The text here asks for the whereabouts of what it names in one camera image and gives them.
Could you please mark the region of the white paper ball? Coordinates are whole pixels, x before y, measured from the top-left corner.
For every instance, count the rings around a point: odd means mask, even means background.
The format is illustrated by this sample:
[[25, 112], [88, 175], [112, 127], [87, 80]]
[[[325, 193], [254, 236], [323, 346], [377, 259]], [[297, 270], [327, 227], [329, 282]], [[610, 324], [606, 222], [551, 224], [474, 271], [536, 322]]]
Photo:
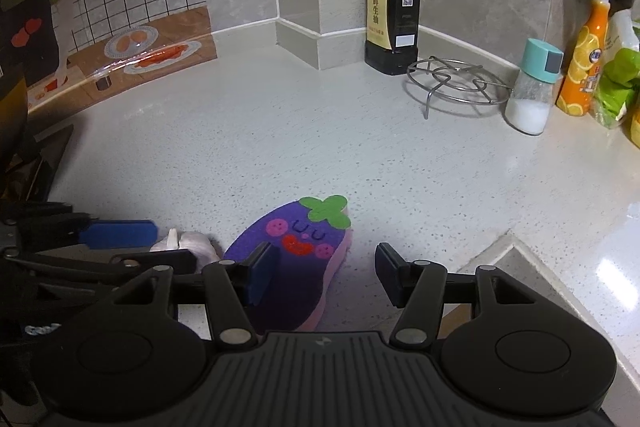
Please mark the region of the white paper ball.
[[206, 265], [218, 262], [220, 256], [209, 238], [200, 232], [179, 232], [177, 229], [170, 229], [165, 237], [155, 243], [151, 248], [151, 253], [159, 251], [190, 251], [196, 259], [195, 273], [201, 273]]

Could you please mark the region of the purple eggplant sponge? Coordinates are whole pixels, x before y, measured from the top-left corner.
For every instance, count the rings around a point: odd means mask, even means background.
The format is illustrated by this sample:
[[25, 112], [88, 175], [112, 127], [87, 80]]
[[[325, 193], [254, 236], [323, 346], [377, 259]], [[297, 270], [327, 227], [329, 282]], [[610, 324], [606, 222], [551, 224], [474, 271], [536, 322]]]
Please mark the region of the purple eggplant sponge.
[[224, 259], [241, 263], [263, 243], [274, 254], [250, 276], [247, 315], [255, 331], [313, 331], [352, 243], [346, 197], [305, 196], [271, 210], [235, 239]]

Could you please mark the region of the teal cap salt shaker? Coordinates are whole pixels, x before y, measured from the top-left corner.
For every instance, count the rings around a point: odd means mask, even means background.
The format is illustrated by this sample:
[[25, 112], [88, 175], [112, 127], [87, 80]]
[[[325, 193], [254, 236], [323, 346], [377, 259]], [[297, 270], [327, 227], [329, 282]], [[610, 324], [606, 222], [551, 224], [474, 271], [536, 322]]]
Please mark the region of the teal cap salt shaker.
[[528, 38], [504, 118], [510, 126], [528, 135], [540, 135], [554, 102], [555, 83], [561, 78], [564, 54], [556, 46]]

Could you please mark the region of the orange cleaner bottle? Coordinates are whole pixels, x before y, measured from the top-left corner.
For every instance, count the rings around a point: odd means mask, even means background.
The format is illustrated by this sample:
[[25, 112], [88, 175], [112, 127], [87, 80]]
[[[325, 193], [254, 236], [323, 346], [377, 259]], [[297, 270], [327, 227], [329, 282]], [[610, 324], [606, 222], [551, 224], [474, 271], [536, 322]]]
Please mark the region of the orange cleaner bottle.
[[578, 32], [574, 52], [556, 99], [556, 106], [567, 115], [580, 117], [589, 112], [600, 72], [610, 9], [610, 0], [591, 0], [589, 18]]

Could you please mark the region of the green plastic bag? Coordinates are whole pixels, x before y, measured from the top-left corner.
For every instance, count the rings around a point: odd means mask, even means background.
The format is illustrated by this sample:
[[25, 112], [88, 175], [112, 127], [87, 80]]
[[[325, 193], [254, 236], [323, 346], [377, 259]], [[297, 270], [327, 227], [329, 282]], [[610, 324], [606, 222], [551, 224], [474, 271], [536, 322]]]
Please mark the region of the green plastic bag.
[[639, 37], [630, 9], [611, 17], [601, 62], [590, 113], [602, 127], [613, 129], [623, 124], [639, 90]]

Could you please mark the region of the kitchen wall sticker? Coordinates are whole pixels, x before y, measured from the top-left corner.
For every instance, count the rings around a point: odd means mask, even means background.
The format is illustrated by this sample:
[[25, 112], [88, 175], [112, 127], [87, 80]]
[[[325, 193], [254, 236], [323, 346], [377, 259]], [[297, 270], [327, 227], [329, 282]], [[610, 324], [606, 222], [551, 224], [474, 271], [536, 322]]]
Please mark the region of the kitchen wall sticker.
[[1, 66], [30, 116], [75, 113], [217, 55], [206, 0], [1, 0]]

